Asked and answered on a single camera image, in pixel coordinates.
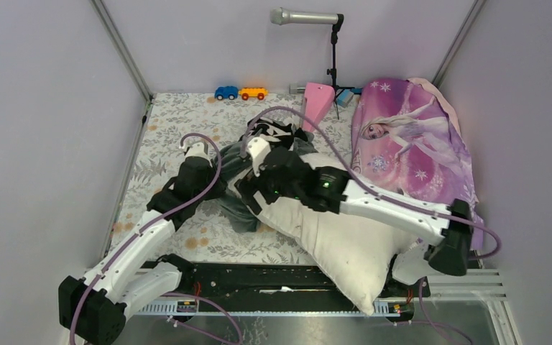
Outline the grey plush pillowcase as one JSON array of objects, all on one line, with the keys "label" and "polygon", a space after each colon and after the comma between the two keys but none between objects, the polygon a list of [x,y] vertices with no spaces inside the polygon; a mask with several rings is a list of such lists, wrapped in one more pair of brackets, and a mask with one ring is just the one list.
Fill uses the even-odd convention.
[{"label": "grey plush pillowcase", "polygon": [[[314,135],[292,123],[291,119],[281,122],[262,117],[250,130],[249,137],[261,137],[270,143],[271,148],[285,147],[300,156],[316,152]],[[259,226],[259,220],[247,203],[250,192],[256,190],[257,178],[251,160],[240,156],[242,147],[240,139],[220,150],[220,179],[228,187],[225,194],[216,200],[236,233],[255,232]]]}]

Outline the white pillow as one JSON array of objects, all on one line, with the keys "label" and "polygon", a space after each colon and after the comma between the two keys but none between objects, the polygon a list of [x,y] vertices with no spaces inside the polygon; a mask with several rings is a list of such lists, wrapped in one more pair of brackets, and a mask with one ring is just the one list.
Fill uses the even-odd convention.
[{"label": "white pillow", "polygon": [[361,312],[372,315],[391,259],[411,248],[416,236],[360,216],[315,212],[291,198],[270,205],[260,201],[262,212],[254,215],[234,187],[249,171],[250,162],[237,152],[226,154],[221,177],[228,193],[220,205],[233,229],[251,232],[268,226],[293,238]]}]

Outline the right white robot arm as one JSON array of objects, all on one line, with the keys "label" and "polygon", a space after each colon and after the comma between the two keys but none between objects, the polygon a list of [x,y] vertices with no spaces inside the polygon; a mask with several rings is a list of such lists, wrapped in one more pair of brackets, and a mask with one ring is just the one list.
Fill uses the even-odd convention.
[{"label": "right white robot arm", "polygon": [[314,211],[360,216],[421,240],[417,249],[397,255],[391,271],[383,277],[389,294],[401,296],[433,272],[454,277],[467,273],[472,242],[467,202],[424,202],[364,185],[352,172],[331,166],[312,167],[283,147],[251,144],[248,151],[252,168],[234,186],[252,213],[262,211],[261,200],[271,204],[279,198],[290,198]]}]

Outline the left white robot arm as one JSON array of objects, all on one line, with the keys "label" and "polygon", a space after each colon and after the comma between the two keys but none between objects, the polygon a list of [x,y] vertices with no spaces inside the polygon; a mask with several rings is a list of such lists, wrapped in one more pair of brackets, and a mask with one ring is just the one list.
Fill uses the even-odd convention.
[{"label": "left white robot arm", "polygon": [[133,230],[82,277],[67,276],[57,289],[58,320],[68,330],[68,343],[112,344],[127,321],[155,298],[173,291],[188,294],[192,273],[159,263],[141,277],[137,270],[149,254],[195,215],[204,201],[224,194],[222,158],[186,157],[178,175],[154,194]]}]

